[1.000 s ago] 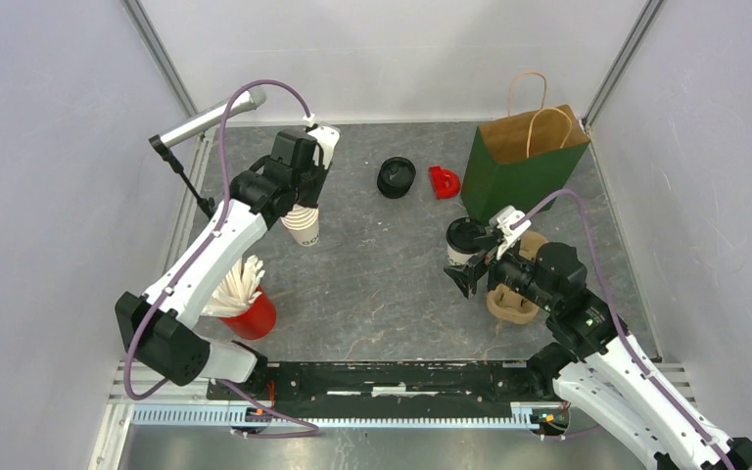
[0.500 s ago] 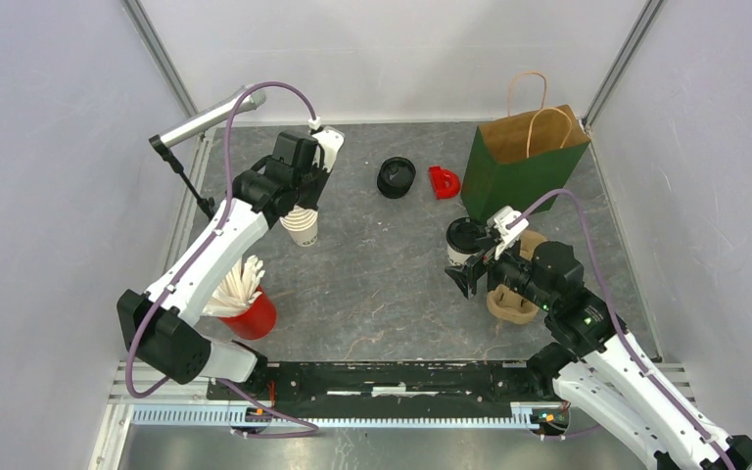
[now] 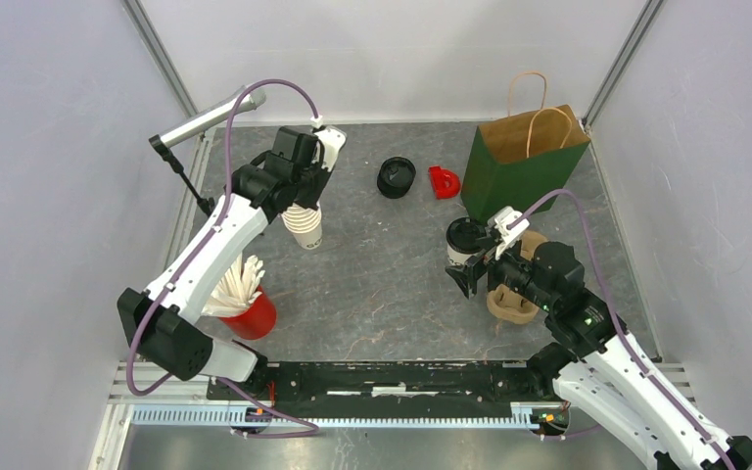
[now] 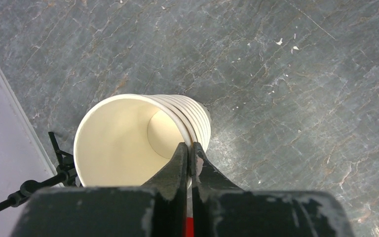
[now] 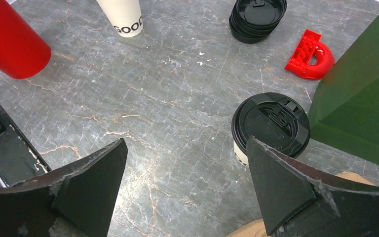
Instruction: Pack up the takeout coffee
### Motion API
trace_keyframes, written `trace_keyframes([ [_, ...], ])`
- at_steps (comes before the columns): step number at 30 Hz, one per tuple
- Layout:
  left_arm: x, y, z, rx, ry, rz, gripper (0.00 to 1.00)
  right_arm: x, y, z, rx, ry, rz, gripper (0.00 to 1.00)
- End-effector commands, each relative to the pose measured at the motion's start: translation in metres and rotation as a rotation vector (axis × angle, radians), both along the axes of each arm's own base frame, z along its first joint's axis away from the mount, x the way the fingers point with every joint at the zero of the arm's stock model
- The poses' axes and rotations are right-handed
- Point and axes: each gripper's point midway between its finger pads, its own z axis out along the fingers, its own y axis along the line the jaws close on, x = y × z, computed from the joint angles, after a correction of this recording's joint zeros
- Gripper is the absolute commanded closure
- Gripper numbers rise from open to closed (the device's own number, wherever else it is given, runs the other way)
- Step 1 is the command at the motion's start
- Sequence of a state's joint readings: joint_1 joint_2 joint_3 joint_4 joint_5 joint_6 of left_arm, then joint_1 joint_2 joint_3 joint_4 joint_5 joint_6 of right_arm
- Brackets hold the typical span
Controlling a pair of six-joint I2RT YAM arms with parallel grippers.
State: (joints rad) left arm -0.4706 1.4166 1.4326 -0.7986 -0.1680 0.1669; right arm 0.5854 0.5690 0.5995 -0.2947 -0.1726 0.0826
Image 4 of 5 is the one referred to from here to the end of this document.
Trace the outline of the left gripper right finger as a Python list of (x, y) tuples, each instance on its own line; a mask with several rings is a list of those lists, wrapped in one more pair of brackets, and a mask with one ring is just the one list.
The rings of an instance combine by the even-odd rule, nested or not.
[(194, 234), (197, 237), (352, 237), (341, 204), (322, 191), (245, 191), (191, 149)]

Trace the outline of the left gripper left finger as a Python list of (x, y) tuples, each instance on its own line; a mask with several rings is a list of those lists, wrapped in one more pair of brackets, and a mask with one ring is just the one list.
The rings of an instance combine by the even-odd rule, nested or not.
[(188, 148), (135, 187), (47, 188), (32, 195), (13, 237), (181, 237), (185, 233)]

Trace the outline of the white paper cup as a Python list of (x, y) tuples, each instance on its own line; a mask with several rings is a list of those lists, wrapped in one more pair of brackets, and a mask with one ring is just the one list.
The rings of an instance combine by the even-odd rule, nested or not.
[(91, 108), (74, 140), (74, 162), (84, 187), (140, 186), (191, 147), (181, 114), (152, 97), (122, 94)]

